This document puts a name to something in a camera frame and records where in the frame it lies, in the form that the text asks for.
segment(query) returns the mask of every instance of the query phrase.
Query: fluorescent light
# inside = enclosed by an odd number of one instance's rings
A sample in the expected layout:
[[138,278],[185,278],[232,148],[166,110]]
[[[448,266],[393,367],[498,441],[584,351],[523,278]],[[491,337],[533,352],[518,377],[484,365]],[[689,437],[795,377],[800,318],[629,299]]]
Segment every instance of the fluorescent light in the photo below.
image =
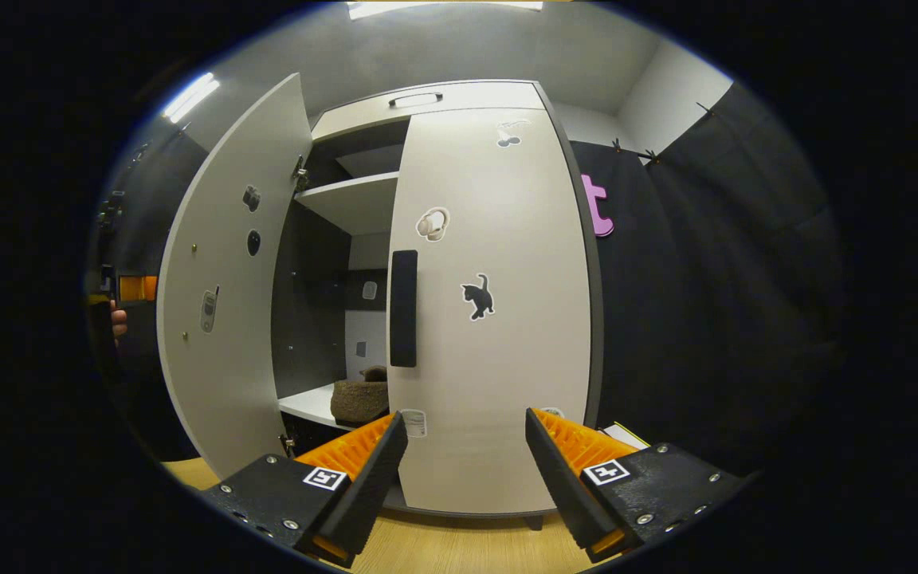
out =
[[198,77],[197,80],[194,80],[193,84],[190,84],[190,86],[186,87],[186,90],[182,90],[179,92],[178,96],[175,96],[175,100],[173,100],[172,103],[168,105],[168,108],[165,108],[165,112],[161,113],[161,116],[171,116],[172,113],[175,113],[176,109],[179,109],[179,106],[185,104],[187,100],[193,97],[193,95],[197,93],[198,90],[200,90],[200,88],[206,86],[208,81],[213,79],[214,74],[211,72],[205,73],[204,76]]
[[383,12],[412,6],[423,6],[425,4],[497,4],[536,11],[540,11],[543,8],[543,2],[346,2],[346,4],[349,5],[349,19],[353,19],[353,21],[365,18],[365,16],[383,14]]
[[172,112],[171,116],[168,116],[168,119],[172,120],[173,124],[175,124],[176,121],[182,120],[182,117],[185,116],[187,112],[193,109],[195,105],[201,103],[201,100],[207,98],[207,95],[215,91],[216,88],[218,88],[218,80],[212,80],[207,86],[200,88],[200,90],[198,90],[185,104],[179,106],[179,109]]

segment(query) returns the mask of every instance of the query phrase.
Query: cabinet leg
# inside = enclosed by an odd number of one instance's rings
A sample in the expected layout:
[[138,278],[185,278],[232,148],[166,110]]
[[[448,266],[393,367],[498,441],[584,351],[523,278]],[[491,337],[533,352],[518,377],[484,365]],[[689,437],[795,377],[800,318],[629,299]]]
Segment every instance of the cabinet leg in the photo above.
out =
[[543,529],[543,516],[524,516],[524,521],[530,530]]

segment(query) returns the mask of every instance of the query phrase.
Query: open cabinet door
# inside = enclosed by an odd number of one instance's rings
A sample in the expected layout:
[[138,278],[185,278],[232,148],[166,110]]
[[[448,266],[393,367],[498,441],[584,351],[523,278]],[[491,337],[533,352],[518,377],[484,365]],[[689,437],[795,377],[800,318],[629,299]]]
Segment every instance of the open cabinet door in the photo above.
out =
[[271,290],[296,157],[310,147],[294,73],[211,150],[165,245],[157,293],[165,384],[190,440],[222,479],[281,451]]
[[555,508],[524,425],[526,407],[577,423],[586,413],[584,245],[547,112],[412,117],[394,196],[387,329],[390,406],[403,410],[410,436],[398,467],[408,506]]

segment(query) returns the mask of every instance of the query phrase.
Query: human hand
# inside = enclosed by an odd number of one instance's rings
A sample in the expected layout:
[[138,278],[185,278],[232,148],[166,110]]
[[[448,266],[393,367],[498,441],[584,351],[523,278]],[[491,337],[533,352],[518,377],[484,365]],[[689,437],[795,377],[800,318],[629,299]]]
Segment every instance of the human hand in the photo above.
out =
[[116,309],[116,301],[112,299],[112,337],[116,339],[116,346],[120,346],[120,335],[123,335],[127,329],[127,312]]

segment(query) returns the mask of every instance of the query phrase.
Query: wooden floor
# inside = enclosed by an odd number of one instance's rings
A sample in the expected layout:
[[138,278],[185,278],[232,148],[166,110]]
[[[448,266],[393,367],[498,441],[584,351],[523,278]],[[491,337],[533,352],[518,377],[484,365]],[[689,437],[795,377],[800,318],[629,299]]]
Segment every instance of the wooden floor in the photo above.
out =
[[[218,484],[203,458],[163,464],[194,488]],[[557,513],[533,531],[520,519],[454,519],[383,509],[363,553],[346,572],[568,574],[590,566]]]

